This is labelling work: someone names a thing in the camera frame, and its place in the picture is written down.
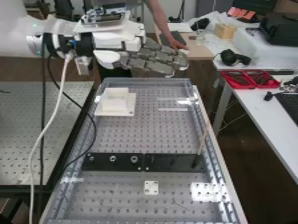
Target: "red case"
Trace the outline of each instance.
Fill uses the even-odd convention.
[[[255,89],[255,83],[248,76],[238,70],[222,71],[222,77],[232,89]]]
[[[244,71],[244,75],[255,83],[255,87],[259,89],[275,89],[279,88],[280,83],[271,77],[271,75],[262,70]]]

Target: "paper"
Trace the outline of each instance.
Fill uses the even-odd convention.
[[[180,33],[191,33],[192,30],[187,23],[167,23],[170,31],[178,31]]]

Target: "black bracket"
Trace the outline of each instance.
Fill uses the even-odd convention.
[[[204,173],[204,161],[195,154],[89,153],[83,171]]]

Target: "white block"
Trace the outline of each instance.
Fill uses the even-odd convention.
[[[143,194],[158,195],[158,181],[145,181],[143,183]]]

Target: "white cable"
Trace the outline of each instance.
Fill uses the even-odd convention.
[[[216,0],[212,1],[212,8],[211,8],[211,11],[214,12],[215,10],[215,6],[216,6]]]
[[[238,121],[244,115],[246,115],[246,113],[242,114],[238,118],[235,118],[231,122],[228,122],[228,123],[224,125],[224,127],[219,130],[219,132],[220,132],[220,131],[222,131],[230,124],[232,124],[235,121]]]
[[[51,113],[51,116],[49,118],[49,121],[45,125],[45,128],[43,130],[41,131],[38,137],[37,137],[37,140],[34,142],[34,146],[30,150],[30,154],[29,154],[29,159],[28,159],[28,167],[29,167],[29,174],[30,174],[30,208],[29,208],[29,224],[31,224],[31,219],[33,219],[33,207],[34,207],[34,177],[33,177],[33,170],[31,170],[31,159],[33,159],[33,155],[34,155],[34,151],[37,149],[37,146],[39,144],[39,140],[42,138],[42,136],[45,135],[51,123],[53,123],[53,120],[54,120],[54,117],[57,115],[57,112],[58,112],[58,107],[59,107],[59,103],[61,103],[61,96],[62,96],[62,90],[63,90],[63,83],[65,83],[65,76],[66,76],[66,69],[67,69],[67,64],[70,62],[73,58],[73,55],[71,53],[66,54],[65,56],[65,60],[63,60],[63,68],[62,68],[62,76],[61,76],[61,84],[59,84],[59,91],[58,91],[58,98],[57,98],[57,103],[55,103],[55,106],[54,106],[54,110],[53,110],[53,113]]]

